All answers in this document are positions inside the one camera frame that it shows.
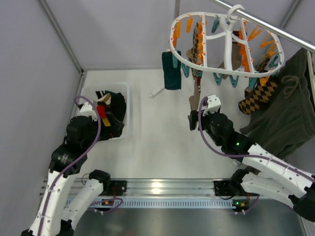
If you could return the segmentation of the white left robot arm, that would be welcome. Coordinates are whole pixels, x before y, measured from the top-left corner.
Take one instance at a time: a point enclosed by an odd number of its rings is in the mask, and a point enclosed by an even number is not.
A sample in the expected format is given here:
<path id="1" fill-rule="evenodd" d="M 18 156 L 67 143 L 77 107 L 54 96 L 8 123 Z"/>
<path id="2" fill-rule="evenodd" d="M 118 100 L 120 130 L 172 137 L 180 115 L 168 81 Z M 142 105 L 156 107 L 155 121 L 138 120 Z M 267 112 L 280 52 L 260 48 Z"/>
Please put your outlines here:
<path id="1" fill-rule="evenodd" d="M 119 199 L 119 185 L 109 173 L 93 170 L 76 197 L 66 204 L 71 187 L 87 160 L 88 152 L 98 142 L 102 120 L 99 115 L 76 116 L 68 124 L 63 143 L 52 153 L 46 190 L 31 226 L 23 236 L 72 236 L 77 225 L 99 195 L 110 195 L 110 204 Z"/>

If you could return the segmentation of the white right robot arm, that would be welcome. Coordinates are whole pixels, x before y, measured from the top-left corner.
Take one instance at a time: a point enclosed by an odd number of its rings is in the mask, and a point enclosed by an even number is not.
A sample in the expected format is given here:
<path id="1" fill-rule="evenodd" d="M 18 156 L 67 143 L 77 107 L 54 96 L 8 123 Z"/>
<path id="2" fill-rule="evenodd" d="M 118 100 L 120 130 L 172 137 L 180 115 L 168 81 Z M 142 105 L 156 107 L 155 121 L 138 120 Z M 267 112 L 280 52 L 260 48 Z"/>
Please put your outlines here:
<path id="1" fill-rule="evenodd" d="M 315 176 L 282 161 L 258 143 L 235 131 L 233 122 L 219 110 L 192 111 L 190 130 L 198 130 L 208 148 L 215 154 L 238 159 L 266 177 L 238 169 L 230 178 L 233 196 L 251 193 L 267 196 L 293 209 L 299 216 L 315 220 Z"/>

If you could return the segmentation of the dark teal sock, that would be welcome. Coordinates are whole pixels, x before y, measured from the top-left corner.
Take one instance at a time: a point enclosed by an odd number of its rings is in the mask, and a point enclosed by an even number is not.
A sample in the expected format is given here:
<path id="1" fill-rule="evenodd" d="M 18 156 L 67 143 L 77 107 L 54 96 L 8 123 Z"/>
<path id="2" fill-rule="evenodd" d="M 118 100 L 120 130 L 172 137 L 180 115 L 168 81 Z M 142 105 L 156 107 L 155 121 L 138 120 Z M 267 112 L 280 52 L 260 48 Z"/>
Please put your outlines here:
<path id="1" fill-rule="evenodd" d="M 171 52 L 161 54 L 166 90 L 180 90 L 182 88 L 181 62 Z"/>

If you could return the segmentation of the plain brown ribbed sock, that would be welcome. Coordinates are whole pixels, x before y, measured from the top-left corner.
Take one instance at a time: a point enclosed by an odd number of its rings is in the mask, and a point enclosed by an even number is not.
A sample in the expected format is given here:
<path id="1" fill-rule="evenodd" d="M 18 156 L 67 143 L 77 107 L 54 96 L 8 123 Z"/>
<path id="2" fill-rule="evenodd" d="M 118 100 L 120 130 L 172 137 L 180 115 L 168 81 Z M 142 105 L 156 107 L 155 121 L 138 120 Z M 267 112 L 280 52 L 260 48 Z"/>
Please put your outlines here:
<path id="1" fill-rule="evenodd" d="M 196 111 L 199 106 L 200 94 L 201 94 L 201 79 L 194 80 L 194 93 L 189 97 L 190 110 Z"/>

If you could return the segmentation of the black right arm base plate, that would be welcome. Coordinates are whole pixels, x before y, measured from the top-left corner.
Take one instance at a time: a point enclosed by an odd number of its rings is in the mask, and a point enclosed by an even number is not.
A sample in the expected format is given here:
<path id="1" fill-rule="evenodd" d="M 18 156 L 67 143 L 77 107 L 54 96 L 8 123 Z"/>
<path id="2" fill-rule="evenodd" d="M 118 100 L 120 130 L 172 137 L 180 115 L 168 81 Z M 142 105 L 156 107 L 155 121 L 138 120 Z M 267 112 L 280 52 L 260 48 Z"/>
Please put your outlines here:
<path id="1" fill-rule="evenodd" d="M 216 196 L 220 197 L 238 197 L 238 196 L 258 196 L 256 193 L 246 192 L 239 182 L 232 182 L 229 180 L 214 181 L 214 191 Z"/>

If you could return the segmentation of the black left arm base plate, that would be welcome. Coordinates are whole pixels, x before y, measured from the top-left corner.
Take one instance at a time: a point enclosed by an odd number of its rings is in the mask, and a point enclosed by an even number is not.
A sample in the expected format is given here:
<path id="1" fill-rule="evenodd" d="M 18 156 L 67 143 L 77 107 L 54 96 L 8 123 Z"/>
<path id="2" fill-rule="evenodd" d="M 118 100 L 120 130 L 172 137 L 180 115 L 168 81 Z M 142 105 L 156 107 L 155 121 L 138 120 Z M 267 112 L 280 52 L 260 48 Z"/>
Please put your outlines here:
<path id="1" fill-rule="evenodd" d="M 122 196 L 126 192 L 126 184 L 124 180 L 102 183 L 97 179 L 89 179 L 80 193 L 94 196 Z"/>

